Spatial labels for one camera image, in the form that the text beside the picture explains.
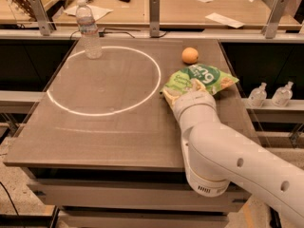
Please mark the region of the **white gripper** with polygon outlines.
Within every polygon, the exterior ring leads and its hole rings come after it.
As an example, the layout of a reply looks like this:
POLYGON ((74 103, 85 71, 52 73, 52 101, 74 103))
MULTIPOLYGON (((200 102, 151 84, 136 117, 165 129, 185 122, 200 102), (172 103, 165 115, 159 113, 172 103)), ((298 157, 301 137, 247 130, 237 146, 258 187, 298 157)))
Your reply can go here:
POLYGON ((191 91, 181 96, 175 89, 165 88, 162 93, 179 126, 193 126, 218 120, 216 101, 206 92, 205 85, 197 78, 191 79, 191 91))

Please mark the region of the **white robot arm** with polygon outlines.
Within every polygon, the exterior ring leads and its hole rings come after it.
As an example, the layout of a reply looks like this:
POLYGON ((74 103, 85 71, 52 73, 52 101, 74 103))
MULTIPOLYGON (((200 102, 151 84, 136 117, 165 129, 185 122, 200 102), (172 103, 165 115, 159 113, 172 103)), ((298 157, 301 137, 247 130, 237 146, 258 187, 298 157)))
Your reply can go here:
POLYGON ((248 139, 218 116, 214 97, 199 81, 185 92, 165 86, 180 126, 186 178, 198 194, 218 197, 232 182, 304 228, 304 170, 248 139))

